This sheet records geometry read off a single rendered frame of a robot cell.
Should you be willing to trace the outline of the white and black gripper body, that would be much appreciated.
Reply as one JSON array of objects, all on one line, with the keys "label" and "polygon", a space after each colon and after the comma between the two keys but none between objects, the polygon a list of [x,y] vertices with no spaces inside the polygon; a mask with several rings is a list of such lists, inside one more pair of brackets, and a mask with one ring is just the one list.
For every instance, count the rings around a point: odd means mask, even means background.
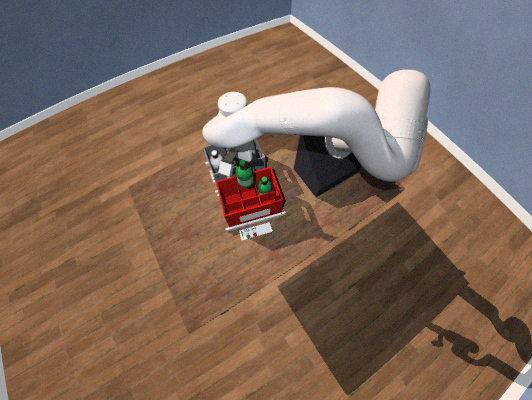
[{"label": "white and black gripper body", "polygon": [[234,147],[233,149],[238,150],[238,153],[236,155],[236,158],[244,160],[244,161],[252,161],[252,152],[256,153],[255,151],[255,145],[253,141],[250,141],[244,145]]}]

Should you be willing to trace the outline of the green bottle with light green label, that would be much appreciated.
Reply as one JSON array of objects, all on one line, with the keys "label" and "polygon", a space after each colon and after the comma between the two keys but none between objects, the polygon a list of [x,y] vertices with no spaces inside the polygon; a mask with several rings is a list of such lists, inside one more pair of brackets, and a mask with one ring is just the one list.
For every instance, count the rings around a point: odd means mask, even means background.
[{"label": "green bottle with light green label", "polygon": [[262,179],[257,184],[258,194],[265,194],[272,192],[272,183],[267,177],[262,177]]}]

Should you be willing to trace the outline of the red crate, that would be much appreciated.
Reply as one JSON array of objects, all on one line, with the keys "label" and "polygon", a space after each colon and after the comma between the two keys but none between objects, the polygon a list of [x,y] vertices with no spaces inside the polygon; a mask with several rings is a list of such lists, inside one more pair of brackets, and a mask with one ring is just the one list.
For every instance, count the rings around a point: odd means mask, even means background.
[{"label": "red crate", "polygon": [[[247,188],[239,185],[237,176],[216,181],[224,217],[229,227],[282,212],[283,198],[272,168],[253,171],[253,176],[254,183]],[[257,184],[262,177],[271,181],[272,192],[259,195]]]}]

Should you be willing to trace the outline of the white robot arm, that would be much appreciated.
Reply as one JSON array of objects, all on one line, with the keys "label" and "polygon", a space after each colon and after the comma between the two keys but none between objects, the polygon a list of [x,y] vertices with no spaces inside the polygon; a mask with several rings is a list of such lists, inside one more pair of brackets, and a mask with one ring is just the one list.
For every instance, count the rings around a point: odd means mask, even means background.
[{"label": "white robot arm", "polygon": [[375,109],[363,96],[342,88],[286,93],[248,106],[243,94],[228,92],[219,98],[219,113],[204,126],[203,136],[212,146],[230,148],[219,167],[227,176],[238,153],[234,147],[265,134],[284,134],[323,136],[331,156],[344,158],[353,152],[372,176],[395,182],[419,166],[430,92],[428,78],[415,70],[388,75]]}]

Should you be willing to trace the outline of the white paper pick list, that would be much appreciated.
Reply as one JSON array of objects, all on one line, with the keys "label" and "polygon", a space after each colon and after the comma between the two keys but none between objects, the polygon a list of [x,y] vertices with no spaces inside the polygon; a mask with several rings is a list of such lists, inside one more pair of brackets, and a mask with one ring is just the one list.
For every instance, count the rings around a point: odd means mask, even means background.
[{"label": "white paper pick list", "polygon": [[258,225],[258,226],[254,226],[254,227],[251,227],[251,228],[240,230],[240,235],[241,235],[241,239],[245,240],[245,239],[252,238],[252,237],[255,237],[255,236],[259,236],[259,235],[262,235],[262,234],[266,234],[266,233],[269,233],[269,232],[273,232],[272,228],[271,228],[271,225],[270,225],[270,222],[265,223],[265,224],[261,224],[261,225]]}]

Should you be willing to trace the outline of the grey plastic crate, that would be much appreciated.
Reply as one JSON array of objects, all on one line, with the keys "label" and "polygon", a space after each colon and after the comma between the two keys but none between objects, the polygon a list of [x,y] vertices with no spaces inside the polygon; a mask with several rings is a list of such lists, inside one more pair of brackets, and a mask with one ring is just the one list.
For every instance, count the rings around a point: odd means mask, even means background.
[{"label": "grey plastic crate", "polygon": [[[253,142],[254,142],[254,145],[255,145],[255,151],[256,151],[256,153],[257,153],[257,154],[255,153],[255,156],[257,157],[258,160],[257,160],[257,162],[252,162],[252,163],[250,163],[250,165],[251,165],[253,171],[257,171],[257,170],[265,169],[265,156],[264,156],[264,154],[263,154],[263,152],[262,152],[262,150],[261,150],[261,148],[260,148],[260,146],[259,146],[257,140],[255,139],[255,140],[253,140]],[[257,146],[256,146],[256,145],[257,145]],[[258,148],[257,148],[257,147],[258,147]],[[209,164],[209,167],[210,167],[210,169],[211,169],[211,172],[212,172],[212,175],[213,175],[213,178],[214,178],[215,182],[216,182],[216,181],[219,181],[219,180],[223,180],[223,179],[226,179],[226,178],[230,178],[230,177],[234,177],[234,176],[236,176],[236,167],[237,167],[237,165],[236,165],[236,162],[235,162],[235,161],[233,161],[235,167],[233,167],[233,172],[232,172],[232,175],[231,175],[231,176],[227,176],[227,175],[224,175],[224,174],[219,173],[219,172],[218,172],[218,171],[219,171],[219,167],[216,167],[216,168],[213,168],[213,169],[212,169],[212,167],[211,167],[211,165],[210,165],[210,163],[209,163],[210,157],[212,156],[212,151],[216,151],[216,152],[218,152],[218,154],[220,154],[220,155],[223,157],[223,159],[224,159],[224,157],[225,157],[225,153],[226,153],[226,149],[218,148],[218,147],[214,147],[214,146],[212,146],[212,145],[205,146],[205,147],[203,147],[203,149],[204,149],[204,152],[205,152],[205,155],[206,155],[206,158],[207,158],[207,161],[208,161],[208,164]],[[258,150],[258,149],[259,149],[259,150]],[[260,152],[259,152],[259,151],[260,151]],[[207,154],[206,154],[206,153],[207,153]],[[261,153],[261,154],[260,154],[260,153]],[[224,155],[224,156],[223,156],[223,155]],[[209,157],[209,160],[208,160],[208,157],[207,157],[207,156]],[[260,158],[260,157],[261,157],[261,158]],[[218,172],[218,173],[217,173],[217,172]],[[215,173],[215,174],[214,174],[214,173]]]}]

